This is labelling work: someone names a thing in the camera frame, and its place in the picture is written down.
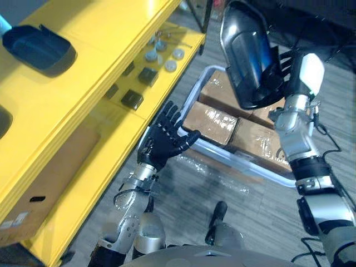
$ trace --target yellow shelf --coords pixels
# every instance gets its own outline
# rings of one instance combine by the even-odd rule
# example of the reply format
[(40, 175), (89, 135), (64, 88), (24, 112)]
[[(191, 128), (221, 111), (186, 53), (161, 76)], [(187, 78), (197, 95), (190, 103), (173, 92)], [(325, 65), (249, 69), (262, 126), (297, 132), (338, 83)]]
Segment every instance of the yellow shelf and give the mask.
[[(181, 36), (192, 48), (185, 49), (185, 57), (178, 61), (175, 72), (169, 73), (161, 65), (155, 66), (159, 76), (153, 87), (145, 87), (136, 82), (137, 75), (145, 64), (142, 53), (150, 46), (145, 46), (134, 59), (135, 69), (128, 77), (120, 77), (117, 83), (121, 86), (111, 100), (102, 98), (88, 116), (83, 120), (86, 127), (100, 133), (101, 139), (91, 152), (79, 172), (73, 178), (58, 203), (47, 216), (37, 235), (22, 244), (44, 264), (59, 266), (60, 257), (68, 247), (81, 224), (93, 208), (113, 175), (124, 162), (128, 153), (139, 140), (156, 110), (182, 75), (189, 61), (204, 41), (204, 34), (185, 31)], [(170, 47), (163, 58), (168, 58), (174, 47)], [(131, 110), (119, 101), (132, 81), (134, 88), (141, 92), (144, 101), (137, 111)]]
[[(157, 111), (158, 107), (166, 96), (167, 92), (172, 88), (176, 81), (180, 77), (182, 70), (191, 61), (194, 56), (193, 51), (196, 51), (200, 44), (204, 41), (204, 35), (185, 27), (178, 27), (173, 23), (165, 22), (161, 29), (172, 29), (172, 32), (179, 32), (179, 34), (174, 35), (174, 38), (179, 39), (180, 44), (176, 40), (170, 40), (168, 38), (162, 38), (162, 40), (174, 42), (175, 44), (169, 43), (167, 45), (167, 50), (164, 52), (158, 52), (158, 60), (155, 62), (147, 62), (145, 60), (145, 54), (154, 48), (154, 45), (145, 46), (137, 57), (133, 60), (135, 68), (130, 72), (128, 76), (122, 75), (115, 84), (119, 88), (117, 93), (111, 98), (111, 101), (115, 102), (119, 106), (130, 110), (132, 113), (144, 118), (145, 120), (151, 118)], [(172, 56), (173, 50), (175, 48), (180, 48), (184, 50), (185, 55), (182, 60), (175, 60)], [(165, 70), (165, 62), (167, 60), (174, 60), (177, 63), (177, 70), (174, 72), (168, 72)], [(137, 78), (144, 67), (153, 68), (158, 71), (158, 79), (152, 87), (146, 86), (139, 81)], [(121, 103), (121, 99), (125, 93), (129, 90), (133, 90), (143, 95), (144, 101), (137, 111), (129, 109)]]
[(48, 78), (0, 46), (0, 105), (13, 124), (0, 140), (0, 222), (180, 0), (53, 0), (23, 24), (43, 23), (78, 52)]

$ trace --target black cable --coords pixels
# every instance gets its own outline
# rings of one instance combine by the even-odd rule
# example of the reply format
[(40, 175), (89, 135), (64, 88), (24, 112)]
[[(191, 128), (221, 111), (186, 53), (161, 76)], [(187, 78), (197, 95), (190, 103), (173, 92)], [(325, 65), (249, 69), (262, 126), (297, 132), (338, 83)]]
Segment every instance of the black cable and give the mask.
[[(316, 113), (314, 114), (314, 125), (315, 125), (315, 128), (317, 129), (317, 131), (324, 135), (324, 136), (328, 136), (330, 138), (330, 140), (333, 142), (334, 146), (337, 148), (337, 149), (330, 149), (330, 150), (327, 150), (326, 152), (323, 153), (322, 155), (322, 158), (324, 161), (325, 160), (325, 157), (327, 154), (329, 153), (332, 153), (332, 152), (342, 152), (342, 149), (341, 147), (338, 145), (338, 143), (333, 139), (333, 137), (330, 135), (328, 129), (325, 127), (325, 125), (323, 125), (322, 123), (319, 122), (319, 114)], [(349, 195), (349, 193), (346, 191), (345, 187), (341, 184), (341, 182), (339, 181), (339, 179), (334, 175), (334, 172), (330, 169), (330, 172), (331, 172), (331, 179), (332, 179), (332, 182), (333, 184), (336, 186), (336, 188), (340, 191), (340, 193), (342, 193), (344, 196), (346, 196), (348, 198), (348, 200), (351, 202), (352, 204), (352, 209), (356, 212), (356, 203), (355, 201), (353, 200), (353, 198)]]
[(332, 152), (342, 152), (342, 149), (341, 147), (338, 145), (338, 143), (336, 143), (336, 141), (333, 139), (333, 137), (330, 135), (328, 129), (323, 125), (321, 124), (320, 122), (317, 123), (316, 127), (315, 127), (318, 132), (320, 132), (322, 135), (325, 135), (325, 136), (328, 136), (329, 139), (333, 142), (334, 146), (337, 148), (337, 149), (330, 149), (330, 150), (327, 150), (326, 152), (323, 153), (322, 155), (322, 158), (323, 160), (325, 160), (325, 157), (328, 153), (332, 153)]
[(318, 266), (318, 267), (322, 267), (318, 258), (317, 258), (317, 255), (318, 256), (325, 256), (325, 253), (324, 252), (320, 252), (320, 251), (314, 251), (310, 245), (307, 243), (307, 240), (309, 241), (317, 241), (317, 242), (321, 242), (320, 239), (317, 239), (317, 238), (302, 238), (300, 239), (300, 241), (308, 248), (309, 252), (308, 253), (302, 253), (302, 254), (299, 254), (297, 256), (295, 256), (294, 258), (292, 258), (291, 262), (293, 263), (296, 259), (298, 258), (301, 258), (301, 257), (304, 257), (304, 256), (307, 256), (307, 255), (311, 255), (313, 256), (313, 259), (315, 261), (315, 264)]
[[(320, 251), (314, 251), (314, 254), (315, 254), (316, 256), (326, 256), (326, 254), (325, 254), (324, 252), (320, 252)], [(293, 262), (295, 262), (296, 260), (298, 260), (299, 258), (302, 258), (302, 257), (304, 257), (304, 256), (308, 256), (308, 255), (311, 255), (311, 253), (310, 253), (310, 252), (301, 253), (301, 254), (295, 256), (294, 258), (292, 258), (290, 262), (293, 263)]]
[(144, 192), (144, 193), (148, 193), (150, 192), (150, 190), (144, 190), (142, 188), (135, 188), (135, 189), (127, 189), (127, 190), (124, 190), (124, 191), (121, 191), (119, 193), (117, 193), (115, 196), (113, 196), (113, 204), (115, 205), (115, 200), (117, 199), (118, 196), (121, 196), (125, 193), (129, 193), (129, 192)]

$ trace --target white label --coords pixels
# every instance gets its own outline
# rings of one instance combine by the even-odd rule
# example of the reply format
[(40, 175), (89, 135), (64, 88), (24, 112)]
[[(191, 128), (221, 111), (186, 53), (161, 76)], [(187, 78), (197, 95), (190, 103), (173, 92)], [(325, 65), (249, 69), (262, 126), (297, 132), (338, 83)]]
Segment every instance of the white label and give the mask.
[(22, 212), (20, 213), (17, 218), (15, 219), (15, 221), (13, 221), (13, 224), (12, 226), (15, 227), (15, 226), (19, 226), (23, 221), (24, 219), (26, 218), (28, 214), (28, 211), (27, 212)]
[(0, 230), (5, 230), (11, 227), (13, 223), (13, 220), (10, 221), (4, 221), (1, 225), (0, 225)]

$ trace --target plastic storage bin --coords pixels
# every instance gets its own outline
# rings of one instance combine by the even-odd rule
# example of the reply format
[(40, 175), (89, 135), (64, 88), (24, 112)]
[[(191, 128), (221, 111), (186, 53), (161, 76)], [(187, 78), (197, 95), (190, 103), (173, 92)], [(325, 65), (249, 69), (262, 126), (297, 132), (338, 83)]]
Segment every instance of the plastic storage bin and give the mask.
[[(197, 101), (197, 99), (199, 98), (199, 94), (203, 86), (207, 83), (211, 75), (216, 70), (225, 71), (225, 69), (220, 66), (209, 66), (204, 69), (203, 73), (200, 75), (199, 79), (195, 83), (193, 89), (191, 90), (187, 100), (185, 101), (182, 107), (180, 117), (181, 120), (185, 119), (194, 102)], [(187, 132), (181, 127), (178, 129), (178, 134), (182, 136), (187, 134)], [(252, 162), (254, 158), (250, 155), (246, 155), (244, 153), (238, 155), (232, 154), (203, 139), (198, 139), (191, 148), (199, 153), (202, 153), (205, 156), (213, 158), (214, 160), (220, 163), (231, 166), (232, 168), (237, 169), (243, 174), (259, 176), (264, 179), (277, 182), (286, 187), (295, 187), (295, 180), (292, 173), (286, 174), (285, 176), (276, 174), (275, 172), (270, 171)]]

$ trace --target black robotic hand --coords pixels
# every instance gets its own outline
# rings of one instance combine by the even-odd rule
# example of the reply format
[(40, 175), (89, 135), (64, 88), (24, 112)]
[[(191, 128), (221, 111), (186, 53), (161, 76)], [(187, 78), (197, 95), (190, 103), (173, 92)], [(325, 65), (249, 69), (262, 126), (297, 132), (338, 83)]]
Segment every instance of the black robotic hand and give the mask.
[(187, 150), (199, 138), (200, 132), (195, 130), (186, 136), (177, 134), (182, 121), (177, 122), (180, 113), (178, 107), (169, 101), (153, 124), (137, 155), (137, 162), (146, 163), (160, 171), (170, 157), (177, 156)]

